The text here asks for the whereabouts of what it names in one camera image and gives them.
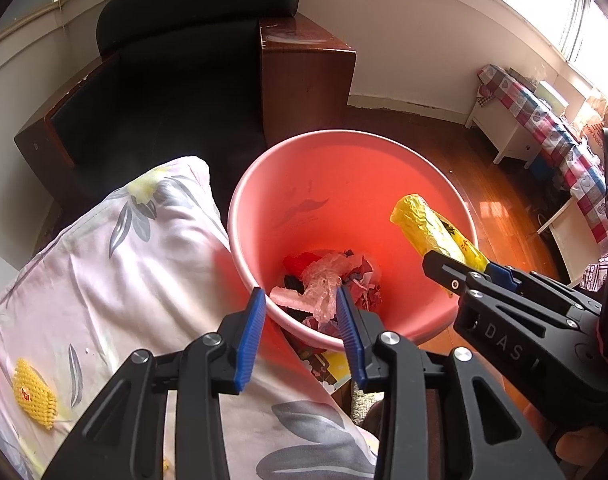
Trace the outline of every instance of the chair backrest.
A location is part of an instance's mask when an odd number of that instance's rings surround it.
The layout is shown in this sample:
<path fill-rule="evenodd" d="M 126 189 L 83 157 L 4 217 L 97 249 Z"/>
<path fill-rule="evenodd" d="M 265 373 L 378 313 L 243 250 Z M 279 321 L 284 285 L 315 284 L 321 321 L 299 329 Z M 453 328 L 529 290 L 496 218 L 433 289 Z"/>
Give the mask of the chair backrest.
<path fill-rule="evenodd" d="M 298 0 L 111 0 L 97 22 L 102 58 L 134 41 L 200 23 L 293 16 Z"/>

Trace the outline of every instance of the baseboard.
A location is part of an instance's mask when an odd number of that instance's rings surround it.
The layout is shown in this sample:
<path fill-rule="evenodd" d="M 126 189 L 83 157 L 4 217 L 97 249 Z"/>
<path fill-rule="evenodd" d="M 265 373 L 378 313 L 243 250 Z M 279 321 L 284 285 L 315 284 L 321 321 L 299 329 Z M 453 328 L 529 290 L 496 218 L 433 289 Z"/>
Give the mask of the baseboard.
<path fill-rule="evenodd" d="M 431 106 L 417 105 L 415 103 L 397 101 L 387 97 L 373 97 L 370 95 L 349 95 L 348 105 L 356 108 L 386 108 L 386 110 L 417 114 L 457 124 L 464 124 L 468 117 L 468 114 L 461 114 L 459 112 L 453 112 L 452 110 L 433 108 Z"/>

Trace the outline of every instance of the pink cloth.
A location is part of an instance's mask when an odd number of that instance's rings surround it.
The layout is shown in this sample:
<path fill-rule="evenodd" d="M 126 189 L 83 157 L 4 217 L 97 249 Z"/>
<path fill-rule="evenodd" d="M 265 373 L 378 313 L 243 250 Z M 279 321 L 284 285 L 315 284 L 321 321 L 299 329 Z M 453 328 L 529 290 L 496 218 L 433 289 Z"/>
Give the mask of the pink cloth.
<path fill-rule="evenodd" d="M 0 297 L 0 432 L 21 475 L 41 476 L 131 352 L 181 350 L 247 299 L 210 194 L 208 167 L 196 157 L 149 171 L 64 229 Z M 50 431 L 15 402 L 19 358 L 56 394 Z M 221 396 L 221 404 L 232 480 L 307 467 L 341 467 L 372 478 L 375 456 L 363 434 L 268 320 L 251 382 L 239 397 Z M 174 478 L 174 420 L 171 394 L 165 478 Z"/>

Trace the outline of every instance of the pink trash bin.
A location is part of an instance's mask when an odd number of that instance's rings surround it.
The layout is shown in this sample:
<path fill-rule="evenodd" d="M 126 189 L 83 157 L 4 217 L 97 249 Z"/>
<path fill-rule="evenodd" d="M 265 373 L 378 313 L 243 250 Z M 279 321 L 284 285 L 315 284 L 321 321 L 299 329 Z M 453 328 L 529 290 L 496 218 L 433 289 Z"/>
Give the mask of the pink trash bin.
<path fill-rule="evenodd" d="M 384 326 L 421 344 L 455 319 L 449 298 L 424 276 L 422 259 L 389 221 L 404 195 L 418 193 L 477 245 L 462 197 L 440 171 L 408 148 L 372 134 L 323 130 L 284 140 L 246 171 L 228 213 L 230 247 L 248 288 L 267 293 L 289 254 L 346 250 L 370 254 L 381 269 Z M 269 316 L 315 347 L 343 351 L 342 340 L 312 330 L 267 297 Z"/>

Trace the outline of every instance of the chair armrest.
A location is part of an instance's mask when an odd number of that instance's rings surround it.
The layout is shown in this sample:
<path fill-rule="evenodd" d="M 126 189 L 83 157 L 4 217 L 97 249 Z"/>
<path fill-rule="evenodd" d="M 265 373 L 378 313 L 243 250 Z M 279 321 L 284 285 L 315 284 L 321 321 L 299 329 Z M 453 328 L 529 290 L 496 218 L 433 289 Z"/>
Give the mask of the chair armrest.
<path fill-rule="evenodd" d="M 62 208 L 81 212 L 88 208 L 88 200 L 76 188 L 75 163 L 51 118 L 101 65 L 102 60 L 97 58 L 77 72 L 38 108 L 15 136 L 24 160 L 55 202 Z"/>
<path fill-rule="evenodd" d="M 260 20 L 262 116 L 268 146 L 341 128 L 355 51 L 302 14 Z"/>

